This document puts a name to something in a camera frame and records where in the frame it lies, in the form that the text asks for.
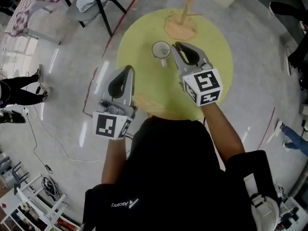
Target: white cup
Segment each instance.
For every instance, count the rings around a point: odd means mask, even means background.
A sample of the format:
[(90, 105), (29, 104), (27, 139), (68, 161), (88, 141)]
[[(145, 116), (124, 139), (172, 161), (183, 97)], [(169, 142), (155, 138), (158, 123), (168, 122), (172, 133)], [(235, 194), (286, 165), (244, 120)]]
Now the white cup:
[(155, 58), (160, 59), (162, 66), (167, 67), (167, 57), (170, 55), (170, 45), (164, 41), (158, 41), (152, 46)]

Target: black pants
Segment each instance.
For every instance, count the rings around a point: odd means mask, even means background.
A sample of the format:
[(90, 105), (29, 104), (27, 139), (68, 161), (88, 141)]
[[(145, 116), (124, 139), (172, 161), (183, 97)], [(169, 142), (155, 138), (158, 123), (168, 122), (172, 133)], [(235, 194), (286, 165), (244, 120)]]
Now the black pants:
[(1, 85), (1, 100), (3, 104), (0, 106), (4, 108), (9, 104), (19, 105), (33, 105), (43, 101), (43, 95), (36, 95), (21, 88), (37, 82), (38, 75), (31, 77), (16, 77), (12, 79), (0, 80)]
[(304, 61), (298, 66), (303, 74), (303, 81), (300, 82), (300, 86), (304, 89), (308, 89), (308, 62)]
[[(282, 2), (272, 2), (270, 4), (275, 14), (290, 15), (308, 25), (308, 11), (294, 8)], [(308, 33), (304, 36), (297, 49), (289, 56), (289, 62), (293, 67), (300, 65), (308, 52)]]

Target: person's leg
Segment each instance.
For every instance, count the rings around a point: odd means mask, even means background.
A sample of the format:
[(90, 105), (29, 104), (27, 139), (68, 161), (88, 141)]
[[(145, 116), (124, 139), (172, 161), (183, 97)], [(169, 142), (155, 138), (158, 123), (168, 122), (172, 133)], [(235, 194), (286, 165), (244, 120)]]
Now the person's leg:
[(308, 79), (307, 78), (300, 78), (298, 80), (298, 83), (299, 83), (301, 90), (308, 89)]
[(1, 88), (1, 97), (0, 97), (0, 108), (5, 107), (5, 103), (10, 97), (11, 90), (5, 83), (0, 80), (0, 88)]
[(308, 33), (306, 33), (302, 41), (299, 43), (297, 49), (288, 57), (290, 64), (293, 67), (299, 66), (304, 61), (307, 52), (308, 52)]
[(36, 95), (26, 90), (12, 90), (11, 96), (7, 100), (8, 104), (19, 104), (19, 105), (34, 105), (43, 102), (43, 95)]
[(308, 24), (308, 11), (306, 10), (297, 9), (282, 2), (271, 2), (269, 6), (274, 14), (290, 15), (302, 21), (304, 24)]
[(304, 153), (305, 155), (308, 156), (308, 142), (306, 140), (304, 140), (296, 132), (294, 132), (294, 130), (292, 130), (291, 128), (289, 128), (286, 125), (282, 125), (281, 130), (282, 130), (282, 132), (284, 132), (284, 134), (286, 136), (288, 136), (290, 138), (290, 140), (292, 140), (294, 145), (299, 150), (301, 150), (302, 153)]
[(302, 72), (304, 78), (308, 79), (308, 61), (303, 61), (297, 69)]
[(288, 149), (298, 150), (297, 146), (293, 142), (285, 143), (284, 145)]
[(7, 84), (11, 90), (17, 90), (22, 87), (25, 87), (34, 82), (42, 82), (43, 81), (43, 70), (42, 65), (40, 64), (37, 72), (30, 77), (16, 77), (11, 79), (3, 79), (5, 84)]

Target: black shirt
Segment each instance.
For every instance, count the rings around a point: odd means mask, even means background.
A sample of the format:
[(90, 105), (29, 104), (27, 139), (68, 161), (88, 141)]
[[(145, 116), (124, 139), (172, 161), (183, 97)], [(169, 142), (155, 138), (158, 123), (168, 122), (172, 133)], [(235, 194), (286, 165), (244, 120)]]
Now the black shirt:
[(219, 167), (210, 135), (198, 121), (147, 119), (115, 185), (86, 192), (85, 231), (107, 227), (256, 230), (243, 178), (277, 199), (264, 152), (233, 156)]

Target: wooden stand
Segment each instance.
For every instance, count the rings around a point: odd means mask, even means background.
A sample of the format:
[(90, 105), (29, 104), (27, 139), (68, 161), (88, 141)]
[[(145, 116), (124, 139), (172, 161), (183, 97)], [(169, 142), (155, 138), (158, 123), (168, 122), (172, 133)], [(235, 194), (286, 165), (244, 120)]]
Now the wooden stand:
[(166, 19), (165, 31), (171, 38), (176, 40), (188, 41), (196, 35), (196, 24), (193, 22), (190, 15), (200, 14), (189, 14), (191, 2), (192, 0), (186, 0), (186, 4), (182, 14), (175, 14)]

